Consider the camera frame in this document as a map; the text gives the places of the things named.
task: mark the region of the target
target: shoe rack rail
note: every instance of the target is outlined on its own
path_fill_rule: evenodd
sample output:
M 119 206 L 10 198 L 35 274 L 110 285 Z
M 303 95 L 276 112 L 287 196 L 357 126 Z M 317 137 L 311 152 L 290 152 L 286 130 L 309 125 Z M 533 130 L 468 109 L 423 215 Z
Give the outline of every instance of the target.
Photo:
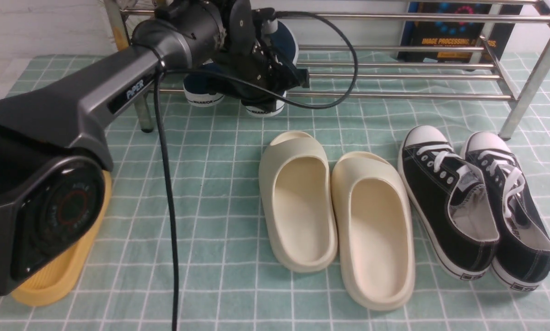
M 162 5 L 166 0 L 157 0 Z M 425 0 L 426 2 L 443 2 L 443 0 Z M 360 80 L 459 80 L 459 81 L 496 81 L 500 87 L 501 94 L 457 94 L 457 93 L 422 93 L 422 92 L 353 92 L 353 98 L 392 98 L 392 99 L 433 99 L 433 100 L 479 100 L 479 101 L 503 101 L 509 104 L 510 113 L 500 129 L 500 137 L 504 140 L 510 139 L 517 128 L 523 115 L 538 92 L 540 85 L 550 69 L 550 38 L 542 50 L 527 83 L 520 92 L 517 92 L 511 84 L 506 70 L 502 67 L 493 48 L 487 43 L 495 23 L 542 23 L 550 28 L 550 0 L 467 0 L 471 3 L 491 4 L 490 12 L 485 15 L 479 14 L 451 14 L 451 13 L 348 13 L 348 12 L 324 12 L 319 13 L 331 20 L 398 20 L 398 21 L 430 21 L 430 22 L 473 22 L 484 23 L 481 36 L 475 46 L 456 47 L 434 47 L 434 46 L 355 46 L 357 51 L 376 52 L 468 52 L 472 54 L 470 63 L 383 63 L 369 62 L 359 63 L 360 68 L 413 68 L 413 69 L 460 69 L 460 74 L 360 74 Z M 109 17 L 111 29 L 119 50 L 130 44 L 126 19 L 130 15 L 152 16 L 151 9 L 120 8 L 113 0 L 104 0 L 105 9 Z M 500 15 L 502 5 L 523 5 L 533 6 L 538 15 Z M 345 46 L 309 45 L 301 46 L 301 51 L 348 51 Z M 490 63 L 479 63 L 480 59 L 491 58 Z M 299 61 L 298 67 L 303 68 L 350 68 L 353 65 L 350 61 Z M 474 70 L 489 70 L 491 74 L 466 73 Z M 310 73 L 312 78 L 350 78 L 350 73 Z M 162 88 L 164 93 L 183 93 L 182 89 Z M 314 97 L 314 98 L 336 98 L 342 92 L 328 91 L 303 91 L 292 90 L 288 92 L 289 97 Z M 144 97 L 135 103 L 136 112 L 143 131 L 152 131 L 153 122 L 148 105 Z

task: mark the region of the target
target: white shoelace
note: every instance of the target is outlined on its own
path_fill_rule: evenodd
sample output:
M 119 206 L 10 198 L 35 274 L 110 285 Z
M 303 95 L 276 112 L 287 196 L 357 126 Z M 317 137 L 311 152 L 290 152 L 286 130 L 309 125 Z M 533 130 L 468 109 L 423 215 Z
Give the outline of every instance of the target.
M 477 157 L 478 160 L 483 159 L 486 155 L 493 155 L 495 157 L 500 157 L 505 160 L 509 160 L 512 163 L 514 163 L 514 159 L 512 157 L 509 157 L 508 155 L 505 155 L 503 153 L 498 153 L 495 151 L 483 151 L 479 154 L 479 157 Z M 512 212 L 510 211 L 510 208 L 508 207 L 508 199 L 510 197 L 514 196 L 517 193 L 522 192 L 525 189 L 525 185 L 527 181 L 525 180 L 524 176 L 522 175 L 522 171 L 515 167 L 514 165 L 510 165 L 508 162 L 504 160 L 494 160 L 492 164 L 488 168 L 486 168 L 487 171 L 490 172 L 490 176 L 494 176 L 496 167 L 500 168 L 504 174 L 506 174 L 504 180 L 504 217 L 511 217 Z
M 416 155 L 421 155 L 422 153 L 424 153 L 426 151 L 431 151 L 431 150 L 434 150 L 434 149 L 449 149 L 450 150 L 450 152 L 449 151 L 433 152 L 435 154 L 435 161 L 434 161 L 434 167 L 433 167 L 434 172 L 439 172 L 439 169 L 441 168 L 441 164 L 443 163 L 443 160 L 446 157 L 455 157 L 457 159 L 461 158 L 459 155 L 453 153 L 453 147 L 450 147 L 447 144 L 420 147 L 420 149 L 418 149 L 418 152 L 416 152 Z

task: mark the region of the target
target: navy sneaker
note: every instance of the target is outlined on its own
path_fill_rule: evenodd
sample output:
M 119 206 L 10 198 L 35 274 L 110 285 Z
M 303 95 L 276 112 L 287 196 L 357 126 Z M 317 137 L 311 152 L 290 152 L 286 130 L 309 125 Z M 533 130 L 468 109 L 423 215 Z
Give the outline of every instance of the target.
M 215 63 L 205 63 L 200 69 L 221 73 L 222 70 Z M 183 80 L 183 90 L 185 98 L 189 104 L 196 107 L 211 107 L 224 100 L 224 95 L 220 93 L 210 93 L 207 90 L 208 77 L 200 74 L 185 76 Z
M 298 40 L 293 35 L 292 31 L 286 27 L 281 21 L 273 22 L 276 24 L 276 28 L 271 28 L 270 33 L 271 42 L 280 52 L 282 56 L 285 56 L 288 61 L 291 61 L 294 65 L 298 63 L 299 46 Z M 212 70 L 221 72 L 218 65 L 215 63 L 206 63 L 200 67 L 200 69 Z M 223 100 L 222 94 L 210 94 L 207 88 L 208 79 L 205 75 L 192 74 L 187 75 L 183 81 L 183 90 L 185 90 L 185 97 L 187 101 L 197 107 L 210 107 L 218 104 Z M 272 117 L 283 110 L 285 103 L 277 100 L 275 111 L 266 112 L 256 107 L 246 107 L 247 113 L 253 117 Z

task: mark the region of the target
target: shoe insole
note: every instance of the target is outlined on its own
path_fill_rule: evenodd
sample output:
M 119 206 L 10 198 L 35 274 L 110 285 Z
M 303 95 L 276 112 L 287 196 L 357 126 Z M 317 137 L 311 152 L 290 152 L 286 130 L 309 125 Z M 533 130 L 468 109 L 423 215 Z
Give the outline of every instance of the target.
M 370 299 L 397 295 L 409 264 L 399 195 L 386 182 L 367 179 L 355 185 L 351 196 L 349 245 L 357 285 Z
M 498 229 L 492 217 L 485 189 L 475 191 L 469 201 L 449 212 L 454 225 L 465 235 L 477 241 L 496 240 Z
M 315 262 L 328 250 L 326 176 L 321 160 L 304 157 L 286 164 L 275 182 L 275 225 L 283 249 L 298 263 Z

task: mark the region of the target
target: cream slide sandal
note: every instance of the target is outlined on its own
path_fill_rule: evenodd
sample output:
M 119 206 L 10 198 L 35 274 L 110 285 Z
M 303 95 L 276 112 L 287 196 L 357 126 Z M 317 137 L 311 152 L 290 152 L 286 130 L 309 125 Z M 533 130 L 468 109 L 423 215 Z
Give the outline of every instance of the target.
M 340 268 L 349 295 L 372 310 L 403 306 L 414 290 L 414 241 L 408 195 L 386 160 L 343 155 L 332 170 Z
M 305 132 L 280 134 L 261 158 L 258 184 L 277 260 L 294 272 L 326 268 L 338 242 L 322 145 Z

